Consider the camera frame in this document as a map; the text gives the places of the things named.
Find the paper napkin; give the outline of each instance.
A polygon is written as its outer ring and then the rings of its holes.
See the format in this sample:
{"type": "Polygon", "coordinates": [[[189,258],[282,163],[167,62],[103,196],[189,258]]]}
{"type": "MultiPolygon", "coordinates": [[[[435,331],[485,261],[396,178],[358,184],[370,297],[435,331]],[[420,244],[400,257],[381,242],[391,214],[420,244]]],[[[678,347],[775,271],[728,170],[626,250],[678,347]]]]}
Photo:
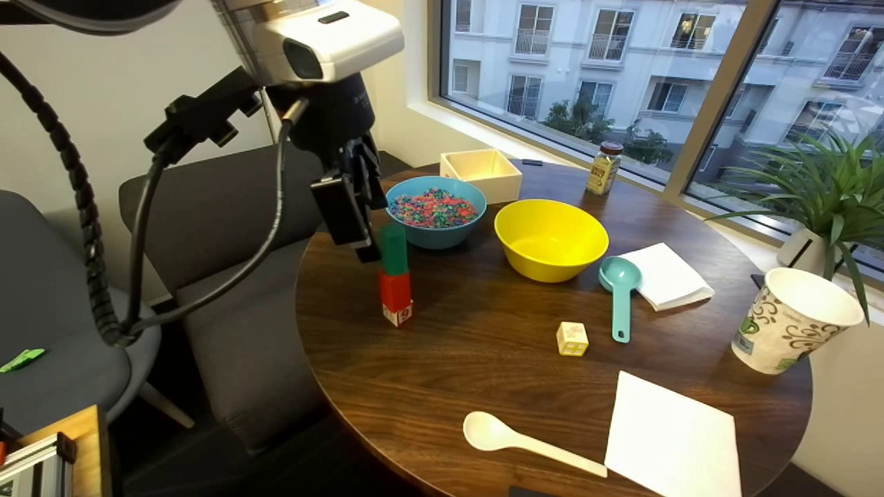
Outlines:
{"type": "Polygon", "coordinates": [[[619,371],[605,465],[666,497],[740,497],[736,416],[619,371]]]}
{"type": "Polygon", "coordinates": [[[627,250],[621,257],[642,268],[639,293],[655,305],[655,312],[717,295],[717,290],[666,242],[627,250]]]}

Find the white paper cup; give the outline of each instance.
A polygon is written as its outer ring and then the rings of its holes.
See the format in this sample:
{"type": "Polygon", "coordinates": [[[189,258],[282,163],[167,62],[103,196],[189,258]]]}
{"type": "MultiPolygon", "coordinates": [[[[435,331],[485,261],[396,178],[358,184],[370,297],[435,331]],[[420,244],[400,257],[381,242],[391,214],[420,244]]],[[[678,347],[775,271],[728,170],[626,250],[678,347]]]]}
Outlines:
{"type": "Polygon", "coordinates": [[[860,301],[834,280],[798,268],[772,268],[732,351],[751,369],[779,376],[863,316],[860,301]]]}

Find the yellow bowl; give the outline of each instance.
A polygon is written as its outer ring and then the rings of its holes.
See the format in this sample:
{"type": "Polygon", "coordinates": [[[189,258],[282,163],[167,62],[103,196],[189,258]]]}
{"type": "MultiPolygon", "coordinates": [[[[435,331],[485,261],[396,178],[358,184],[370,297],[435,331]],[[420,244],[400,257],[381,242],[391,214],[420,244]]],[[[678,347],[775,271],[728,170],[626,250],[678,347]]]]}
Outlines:
{"type": "Polygon", "coordinates": [[[609,229],[587,208],[554,199],[522,199],[496,214],[515,271],[534,280],[570,280],[609,250],[609,229]]]}

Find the black chair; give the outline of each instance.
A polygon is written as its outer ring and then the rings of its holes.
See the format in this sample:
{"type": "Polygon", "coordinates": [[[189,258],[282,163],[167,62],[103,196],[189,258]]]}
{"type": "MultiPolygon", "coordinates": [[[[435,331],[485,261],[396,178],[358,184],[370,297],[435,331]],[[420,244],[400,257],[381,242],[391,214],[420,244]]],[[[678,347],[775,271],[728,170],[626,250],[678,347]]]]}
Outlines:
{"type": "MultiPolygon", "coordinates": [[[[27,432],[87,406],[116,420],[142,395],[178,422],[195,425],[148,382],[161,327],[148,327],[131,347],[108,347],[94,327],[79,247],[12,189],[0,189],[0,232],[0,362],[45,347],[37,362],[0,376],[7,422],[27,432]]],[[[112,290],[112,297],[123,315],[127,295],[112,290]]]]}
{"type": "MultiPolygon", "coordinates": [[[[148,258],[174,302],[185,305],[232,276],[273,221],[278,149],[178,166],[153,200],[148,258]]],[[[182,316],[207,403],[218,425],[257,451],[273,435],[326,409],[295,324],[300,257],[320,222],[309,182],[316,153],[284,149],[284,222],[260,268],[218,301],[182,316]]],[[[144,175],[123,184],[132,226],[144,175]]]]}

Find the black cable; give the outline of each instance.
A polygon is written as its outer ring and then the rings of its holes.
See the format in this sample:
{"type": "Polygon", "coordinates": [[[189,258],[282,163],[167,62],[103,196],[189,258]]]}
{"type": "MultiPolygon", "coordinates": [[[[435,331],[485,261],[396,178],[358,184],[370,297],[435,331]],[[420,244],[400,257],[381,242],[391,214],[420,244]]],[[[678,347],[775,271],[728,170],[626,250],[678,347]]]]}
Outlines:
{"type": "MultiPolygon", "coordinates": [[[[282,130],[279,130],[279,144],[278,144],[278,213],[273,213],[273,226],[272,232],[266,235],[264,244],[253,254],[250,261],[244,261],[244,268],[237,273],[232,273],[224,283],[218,283],[215,290],[206,293],[203,297],[192,301],[189,305],[178,305],[171,312],[164,312],[164,315],[155,315],[155,316],[144,316],[137,323],[132,331],[144,331],[149,324],[164,324],[164,323],[171,323],[171,319],[179,319],[192,312],[197,312],[200,305],[222,297],[224,293],[229,293],[237,280],[244,280],[269,254],[272,254],[272,244],[279,235],[279,226],[282,226],[282,214],[284,214],[284,139],[289,139],[289,133],[291,133],[293,122],[291,117],[282,117],[282,130]]],[[[142,196],[142,204],[139,204],[139,214],[148,217],[148,200],[142,196]]]]}
{"type": "Polygon", "coordinates": [[[174,312],[164,312],[164,315],[142,319],[139,312],[142,312],[142,276],[144,276],[144,244],[148,244],[149,206],[153,206],[153,196],[155,196],[155,189],[161,184],[161,175],[164,175],[167,166],[178,163],[178,156],[179,156],[178,149],[179,149],[182,139],[171,138],[168,144],[155,149],[153,167],[148,174],[148,184],[142,189],[142,200],[139,200],[139,213],[137,213],[137,229],[132,229],[132,244],[131,244],[131,257],[132,258],[131,258],[127,316],[120,319],[116,312],[115,312],[115,302],[112,302],[112,290],[108,290],[101,208],[94,204],[94,189],[90,184],[90,170],[80,163],[80,152],[70,139],[70,133],[58,122],[58,116],[50,108],[50,101],[45,101],[40,88],[32,84],[27,77],[4,52],[0,52],[0,75],[23,94],[27,108],[37,113],[43,127],[50,133],[50,138],[54,138],[54,144],[55,144],[55,149],[62,153],[62,163],[70,170],[70,182],[74,188],[74,200],[79,200],[79,213],[80,213],[90,302],[91,302],[91,315],[94,315],[98,331],[108,345],[126,347],[126,345],[137,342],[144,327],[164,324],[164,323],[171,323],[171,319],[179,319],[179,316],[197,312],[200,305],[206,305],[206,302],[222,297],[224,293],[229,293],[237,280],[244,280],[269,257],[269,250],[272,250],[272,244],[273,244],[273,239],[279,235],[282,214],[284,214],[284,144],[289,144],[289,134],[291,134],[293,124],[307,110],[307,101],[295,101],[282,116],[282,130],[279,130],[279,139],[278,139],[278,213],[273,213],[273,226],[272,226],[269,237],[264,239],[264,244],[253,254],[253,258],[235,276],[229,276],[213,293],[207,293],[207,295],[203,295],[203,297],[197,297],[189,305],[179,305],[174,312]]]}
{"type": "Polygon", "coordinates": [[[73,144],[66,127],[58,122],[55,110],[40,88],[27,81],[27,77],[0,52],[0,70],[7,79],[23,94],[27,108],[37,113],[40,124],[54,138],[62,163],[70,174],[70,184],[74,189],[79,213],[80,213],[80,232],[83,232],[83,261],[87,261],[87,287],[90,287],[90,302],[91,316],[101,327],[101,337],[108,345],[127,345],[132,337],[127,337],[116,319],[112,290],[108,290],[108,271],[106,271],[106,242],[103,242],[103,226],[101,226],[101,208],[94,204],[94,189],[90,184],[90,170],[80,163],[80,152],[73,144]]]}

